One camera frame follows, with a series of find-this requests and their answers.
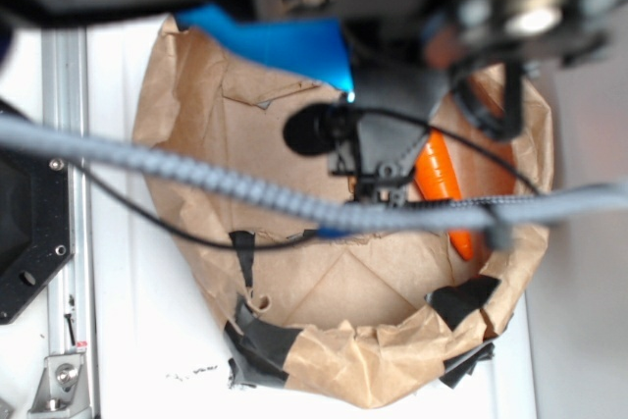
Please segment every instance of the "gray metal frame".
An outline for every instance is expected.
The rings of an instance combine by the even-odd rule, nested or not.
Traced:
[[[42,35],[43,120],[60,130],[85,134],[87,54],[84,29],[54,30]],[[48,330],[51,355],[84,357],[89,401],[99,411],[97,345],[93,295],[90,191],[85,176],[69,174],[71,244],[74,257],[48,286]]]

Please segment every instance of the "white surface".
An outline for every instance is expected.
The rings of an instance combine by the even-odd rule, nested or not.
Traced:
[[[609,60],[546,70],[543,89],[557,112],[557,186],[628,177],[627,8],[614,26]],[[628,215],[606,214],[551,234],[528,290],[541,419],[626,417],[627,229]]]
[[[161,19],[93,29],[88,36],[91,129],[128,140],[148,54]],[[102,176],[152,208],[144,182]],[[536,417],[525,305],[455,391],[434,383],[375,411],[305,393],[229,390],[230,357],[219,329],[168,236],[93,191],[94,263],[103,417],[242,417],[261,410],[330,417],[533,419]]]
[[[0,97],[31,119],[41,119],[41,36],[22,31],[0,66]],[[9,326],[0,326],[0,397],[26,417],[48,355],[48,310],[44,290]]]

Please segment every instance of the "hole in plate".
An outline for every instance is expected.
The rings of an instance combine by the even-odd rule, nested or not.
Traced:
[[[32,275],[31,272],[26,270],[22,270],[20,272],[20,280],[22,283],[28,287],[34,287],[37,284],[36,278]]]

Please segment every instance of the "bolt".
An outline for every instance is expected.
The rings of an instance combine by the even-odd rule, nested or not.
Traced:
[[[57,382],[62,386],[71,386],[72,382],[76,382],[79,376],[79,370],[74,365],[64,363],[57,368]]]
[[[53,171],[63,171],[66,168],[66,163],[63,161],[63,159],[59,159],[59,158],[54,158],[52,159],[48,165],[50,166],[50,169],[52,169]]]
[[[48,411],[58,411],[61,408],[61,399],[58,397],[52,397],[48,399],[46,402],[46,410]]]

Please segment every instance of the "black plastic mount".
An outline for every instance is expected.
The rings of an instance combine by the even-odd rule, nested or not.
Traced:
[[[0,116],[20,115],[0,100]],[[0,325],[10,324],[71,256],[68,170],[0,149]]]

